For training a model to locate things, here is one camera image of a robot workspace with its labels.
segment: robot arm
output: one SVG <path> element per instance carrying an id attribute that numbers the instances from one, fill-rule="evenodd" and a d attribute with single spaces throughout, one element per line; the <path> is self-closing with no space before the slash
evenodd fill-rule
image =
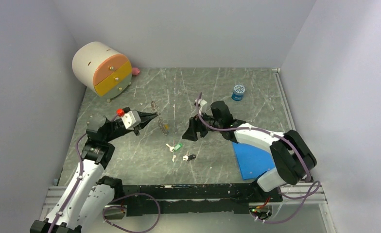
<path id="1" fill-rule="evenodd" d="M 52 224 L 52 233 L 80 233 L 114 198 L 124 196 L 120 179 L 104 176 L 100 179 L 112 158 L 115 147 L 109 141 L 134 132 L 139 135 L 157 113 L 143 113 L 129 108 L 119 109 L 120 116 L 109 121 L 105 116 L 92 115 L 87 122 L 87 142 L 82 150 L 83 174 L 78 165 L 75 174 L 63 196 L 46 216 L 45 220 L 35 221 L 31 233 L 47 233 Z M 60 211 L 65 200 L 71 195 L 66 208 Z"/>
<path id="2" fill-rule="evenodd" d="M 200 100 L 199 103 L 201 107 L 204 107 L 206 101 Z M 308 170 L 316 166 L 315 157 L 297 131 L 290 130 L 286 133 L 269 131 L 271 134 L 269 135 L 261 131 L 249 130 L 254 126 L 243 120 L 234 119 L 225 102 L 216 101 L 211 104 L 210 108 L 212 116 L 201 112 L 202 119 L 209 126 L 218 129 L 236 128 L 230 131 L 220 131 L 224 139 L 235 143 L 249 144 L 271 154 L 275 168 L 261 174 L 256 180 L 264 192 L 269 192 L 285 183 L 295 185 L 306 174 L 297 156 L 291 153 L 291 148 L 285 142 L 276 138 L 275 135 L 284 137 L 297 148 L 299 156 L 305 162 Z M 189 119 L 189 127 L 182 135 L 182 138 L 196 141 L 198 140 L 197 132 L 200 133 L 200 137 L 204 137 L 208 131 L 211 130 L 201 122 L 198 115 L 195 115 Z"/>

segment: blue container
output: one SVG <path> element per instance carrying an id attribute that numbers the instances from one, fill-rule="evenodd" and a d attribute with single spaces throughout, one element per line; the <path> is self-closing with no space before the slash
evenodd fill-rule
<path id="1" fill-rule="evenodd" d="M 234 101 L 241 101 L 243 99 L 244 94 L 245 87 L 241 84 L 238 84 L 233 88 L 232 99 Z"/>

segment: red knob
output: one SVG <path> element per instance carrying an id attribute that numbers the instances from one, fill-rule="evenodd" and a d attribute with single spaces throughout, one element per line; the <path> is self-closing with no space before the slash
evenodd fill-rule
<path id="1" fill-rule="evenodd" d="M 125 112 L 124 112 L 123 109 L 120 108 L 120 109 L 116 110 L 116 114 L 117 114 L 118 116 L 122 117 L 123 115 L 125 115 Z"/>

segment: white wall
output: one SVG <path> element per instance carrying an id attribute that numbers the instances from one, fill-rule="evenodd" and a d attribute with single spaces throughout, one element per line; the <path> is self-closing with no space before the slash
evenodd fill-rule
<path id="1" fill-rule="evenodd" d="M 54 0 L 81 47 L 139 67 L 280 67 L 315 0 Z"/>
<path id="2" fill-rule="evenodd" d="M 381 0 L 317 0 L 281 70 L 338 232 L 381 232 Z"/>
<path id="3" fill-rule="evenodd" d="M 29 232 L 58 177 L 84 87 L 52 2 L 0 1 L 0 233 Z"/>

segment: gray marble tabletop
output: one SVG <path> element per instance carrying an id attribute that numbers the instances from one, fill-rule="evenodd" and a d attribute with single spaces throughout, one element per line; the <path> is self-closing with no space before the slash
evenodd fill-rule
<path id="1" fill-rule="evenodd" d="M 236 84 L 246 88 L 242 101 L 231 99 Z M 235 118 L 254 126 L 277 132 L 290 129 L 282 93 L 271 69 L 143 68 L 132 78 L 131 85 L 110 103 L 86 90 L 59 185 L 68 185 L 76 171 L 78 160 L 74 144 L 85 132 L 91 114 L 102 113 L 110 119 L 116 109 L 123 107 L 151 112 L 152 101 L 169 126 L 169 134 L 165 136 L 157 120 L 153 120 L 140 136 L 130 133 L 113 140 L 111 143 L 116 149 L 104 175 L 120 178 L 123 184 L 251 182 L 242 180 L 232 143 L 219 133 L 209 132 L 196 142 L 181 139 L 189 118 L 196 114 L 193 102 L 200 92 L 208 105 L 223 100 Z M 175 152 L 174 162 L 166 143 L 183 144 Z M 196 159 L 183 161 L 182 156 L 187 151 L 196 154 Z"/>

